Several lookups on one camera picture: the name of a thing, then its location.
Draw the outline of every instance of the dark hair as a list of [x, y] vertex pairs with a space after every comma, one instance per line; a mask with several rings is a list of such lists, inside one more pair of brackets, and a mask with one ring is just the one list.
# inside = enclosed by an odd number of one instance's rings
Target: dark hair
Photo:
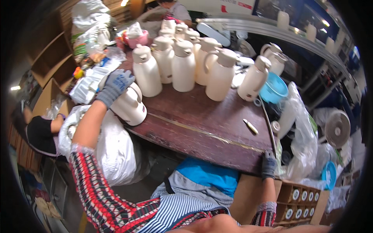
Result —
[[14, 127], [16, 128], [16, 130], [18, 131], [18, 133], [21, 135], [21, 137], [25, 141], [27, 141], [26, 130], [25, 130], [27, 124], [25, 122], [25, 116], [22, 113], [22, 103], [21, 102], [18, 102], [16, 104], [16, 107], [13, 110], [10, 117], [12, 118], [12, 123], [13, 123]]
[[174, 0], [157, 0], [158, 3], [171, 3]]

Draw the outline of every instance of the pink container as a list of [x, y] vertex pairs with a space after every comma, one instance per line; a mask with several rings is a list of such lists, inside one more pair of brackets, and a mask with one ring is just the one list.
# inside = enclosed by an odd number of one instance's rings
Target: pink container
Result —
[[143, 30], [143, 35], [137, 37], [136, 39], [129, 39], [128, 36], [125, 37], [124, 41], [128, 41], [128, 46], [132, 49], [136, 48], [137, 44], [147, 45], [148, 44], [148, 31]]

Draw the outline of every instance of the gray shirt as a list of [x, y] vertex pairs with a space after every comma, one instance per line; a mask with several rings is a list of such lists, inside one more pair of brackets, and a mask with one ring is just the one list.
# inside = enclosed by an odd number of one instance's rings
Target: gray shirt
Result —
[[167, 10], [165, 17], [173, 17], [178, 20], [192, 20], [190, 18], [189, 12], [187, 11], [186, 7], [181, 5], [178, 1], [175, 2], [175, 4]]

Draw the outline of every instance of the pink glove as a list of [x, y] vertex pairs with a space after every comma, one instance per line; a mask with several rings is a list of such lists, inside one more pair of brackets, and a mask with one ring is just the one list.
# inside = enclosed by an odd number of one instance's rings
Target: pink glove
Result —
[[178, 20], [178, 19], [175, 19], [175, 18], [172, 18], [172, 17], [169, 17], [169, 16], [165, 17], [164, 19], [165, 20], [175, 20], [176, 23], [181, 23], [181, 20]]

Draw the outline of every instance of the floor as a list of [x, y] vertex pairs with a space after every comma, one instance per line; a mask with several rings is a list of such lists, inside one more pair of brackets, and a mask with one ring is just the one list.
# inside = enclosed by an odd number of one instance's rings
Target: floor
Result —
[[[146, 147], [152, 147], [156, 153], [155, 164], [150, 170], [148, 176], [138, 183], [131, 185], [113, 186], [113, 190], [121, 198], [131, 202], [140, 202], [148, 200], [158, 185], [163, 182], [164, 177], [173, 171], [177, 165], [183, 160], [182, 155], [176, 155], [172, 151], [168, 151], [157, 145], [144, 144]], [[58, 167], [62, 171], [62, 176], [68, 184], [66, 194], [64, 220], [62, 223], [69, 232], [73, 233], [91, 233], [96, 232], [93, 225], [86, 221], [83, 208], [79, 200], [79, 196], [75, 190], [75, 183], [71, 171], [67, 169], [63, 163], [58, 163]]]

